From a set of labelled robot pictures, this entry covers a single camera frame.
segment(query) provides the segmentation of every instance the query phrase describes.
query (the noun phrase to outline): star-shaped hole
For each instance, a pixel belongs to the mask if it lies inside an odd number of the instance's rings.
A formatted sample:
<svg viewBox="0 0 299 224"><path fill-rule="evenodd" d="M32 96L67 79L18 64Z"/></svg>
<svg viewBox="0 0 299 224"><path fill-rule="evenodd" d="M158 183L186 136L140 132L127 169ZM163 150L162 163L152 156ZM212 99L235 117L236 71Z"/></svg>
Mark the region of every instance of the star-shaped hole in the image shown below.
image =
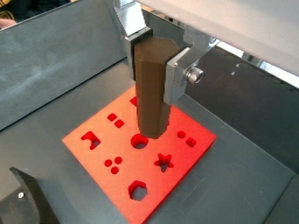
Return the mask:
<svg viewBox="0 0 299 224"><path fill-rule="evenodd" d="M154 162L154 165L162 167L162 172L166 172L167 168L174 168L172 155L164 156L162 153L158 154L159 160Z"/></svg>

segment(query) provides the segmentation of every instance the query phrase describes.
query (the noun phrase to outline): black object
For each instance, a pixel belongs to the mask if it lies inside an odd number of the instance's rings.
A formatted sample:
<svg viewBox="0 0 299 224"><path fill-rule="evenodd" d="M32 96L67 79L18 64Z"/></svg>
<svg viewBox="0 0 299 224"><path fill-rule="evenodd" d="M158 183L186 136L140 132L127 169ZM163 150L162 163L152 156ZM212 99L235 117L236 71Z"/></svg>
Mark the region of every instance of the black object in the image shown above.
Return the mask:
<svg viewBox="0 0 299 224"><path fill-rule="evenodd" d="M10 170L22 186L0 201L0 224L59 224L36 179Z"/></svg>

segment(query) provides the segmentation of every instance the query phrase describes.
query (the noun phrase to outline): brown rectangular block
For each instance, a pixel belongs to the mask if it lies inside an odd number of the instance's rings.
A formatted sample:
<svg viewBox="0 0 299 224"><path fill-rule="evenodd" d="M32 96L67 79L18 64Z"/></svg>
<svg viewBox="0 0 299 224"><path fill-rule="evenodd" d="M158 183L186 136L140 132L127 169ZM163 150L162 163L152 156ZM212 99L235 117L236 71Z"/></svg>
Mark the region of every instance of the brown rectangular block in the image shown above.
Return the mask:
<svg viewBox="0 0 299 224"><path fill-rule="evenodd" d="M166 62L179 50L167 38L152 37L135 46L138 126L146 137L158 138L167 129L171 106L164 103Z"/></svg>

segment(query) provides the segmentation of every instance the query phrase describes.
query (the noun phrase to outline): gray table surface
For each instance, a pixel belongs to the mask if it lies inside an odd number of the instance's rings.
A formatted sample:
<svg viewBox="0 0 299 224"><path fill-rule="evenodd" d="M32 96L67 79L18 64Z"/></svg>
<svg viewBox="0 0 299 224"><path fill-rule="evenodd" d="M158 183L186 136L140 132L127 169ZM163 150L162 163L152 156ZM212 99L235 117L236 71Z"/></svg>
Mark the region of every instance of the gray table surface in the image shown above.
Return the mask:
<svg viewBox="0 0 299 224"><path fill-rule="evenodd" d="M127 62L0 132L0 199L19 186L11 166L38 178L60 223L127 223L62 139L135 84ZM176 106L218 140L148 223L263 223L295 175L187 95Z"/></svg>

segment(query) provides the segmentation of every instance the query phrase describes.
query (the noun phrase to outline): red board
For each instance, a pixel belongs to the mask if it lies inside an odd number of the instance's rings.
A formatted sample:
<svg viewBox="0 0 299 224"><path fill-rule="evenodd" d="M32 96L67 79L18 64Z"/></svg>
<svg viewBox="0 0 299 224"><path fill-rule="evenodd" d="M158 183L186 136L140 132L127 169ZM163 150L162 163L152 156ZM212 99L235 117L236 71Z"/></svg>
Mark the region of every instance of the red board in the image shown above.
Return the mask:
<svg viewBox="0 0 299 224"><path fill-rule="evenodd" d="M135 96L132 87L63 138L132 224L146 222L216 138L176 107L160 138L142 137Z"/></svg>

